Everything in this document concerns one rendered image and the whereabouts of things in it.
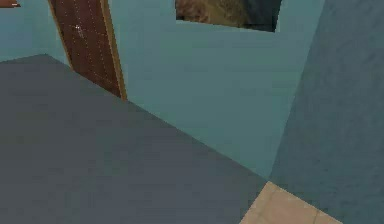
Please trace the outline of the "brown wooden room door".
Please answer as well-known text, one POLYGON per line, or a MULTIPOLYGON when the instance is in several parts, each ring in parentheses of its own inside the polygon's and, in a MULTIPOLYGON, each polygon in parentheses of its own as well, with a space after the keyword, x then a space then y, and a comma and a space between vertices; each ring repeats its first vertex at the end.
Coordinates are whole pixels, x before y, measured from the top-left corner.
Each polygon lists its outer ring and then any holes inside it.
POLYGON ((108 0, 47 0, 73 71, 127 99, 108 0))

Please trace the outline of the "brown framed wall picture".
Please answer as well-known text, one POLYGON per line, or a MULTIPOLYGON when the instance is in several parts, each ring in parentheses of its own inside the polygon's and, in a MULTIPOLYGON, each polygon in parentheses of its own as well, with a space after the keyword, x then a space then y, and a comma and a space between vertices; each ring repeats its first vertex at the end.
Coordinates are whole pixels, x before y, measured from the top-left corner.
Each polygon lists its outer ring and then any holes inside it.
POLYGON ((174 0, 176 19, 274 32, 282 0, 174 0))

